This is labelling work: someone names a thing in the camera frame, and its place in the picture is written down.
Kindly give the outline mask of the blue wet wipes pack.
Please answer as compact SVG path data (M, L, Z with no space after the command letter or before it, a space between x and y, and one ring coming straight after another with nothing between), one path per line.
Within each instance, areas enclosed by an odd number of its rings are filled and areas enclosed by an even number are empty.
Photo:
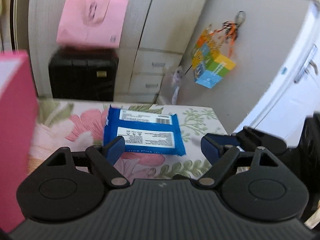
M103 145L117 136L125 140L125 152L186 155L178 117L110 107Z

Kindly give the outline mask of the black suitcase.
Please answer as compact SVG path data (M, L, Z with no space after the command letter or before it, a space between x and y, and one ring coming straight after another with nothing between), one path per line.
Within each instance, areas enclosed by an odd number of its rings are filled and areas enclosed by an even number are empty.
M53 98L112 102L118 63L113 49L59 48L48 64Z

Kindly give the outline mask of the white door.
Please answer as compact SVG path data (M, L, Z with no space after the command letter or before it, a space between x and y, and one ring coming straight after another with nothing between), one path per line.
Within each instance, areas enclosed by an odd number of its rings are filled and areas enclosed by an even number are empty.
M304 120L319 111L319 74L309 66L299 83L293 81L313 44L318 48L313 61L319 71L319 5L315 2L309 5L302 30L279 73L236 132L251 127L297 146Z

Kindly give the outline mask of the colourful paper gift bag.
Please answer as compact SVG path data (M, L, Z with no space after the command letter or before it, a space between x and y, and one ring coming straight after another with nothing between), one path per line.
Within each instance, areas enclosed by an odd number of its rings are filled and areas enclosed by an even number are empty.
M234 69L234 44L245 20L246 13L239 11L233 21L223 22L221 28L214 29L210 24L203 30L191 51L196 84L212 89Z

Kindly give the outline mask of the pink cardboard shoe box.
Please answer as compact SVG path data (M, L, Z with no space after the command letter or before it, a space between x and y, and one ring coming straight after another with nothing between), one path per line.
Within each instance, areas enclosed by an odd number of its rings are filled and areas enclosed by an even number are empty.
M10 232L24 217L16 192L27 176L28 153L38 104L26 51L1 53L1 230Z

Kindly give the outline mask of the pink tote bag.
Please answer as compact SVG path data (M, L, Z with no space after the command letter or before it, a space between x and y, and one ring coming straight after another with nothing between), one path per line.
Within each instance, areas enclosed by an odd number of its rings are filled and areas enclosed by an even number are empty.
M119 48L129 0L65 0L56 42L73 48Z

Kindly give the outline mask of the grey wardrobe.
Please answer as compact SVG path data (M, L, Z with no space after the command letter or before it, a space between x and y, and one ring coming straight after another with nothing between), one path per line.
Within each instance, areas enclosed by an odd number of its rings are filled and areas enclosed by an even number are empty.
M117 101L153 102L164 73L176 68L206 0L30 0L29 49L37 92L58 79L49 61L59 47L112 48Z

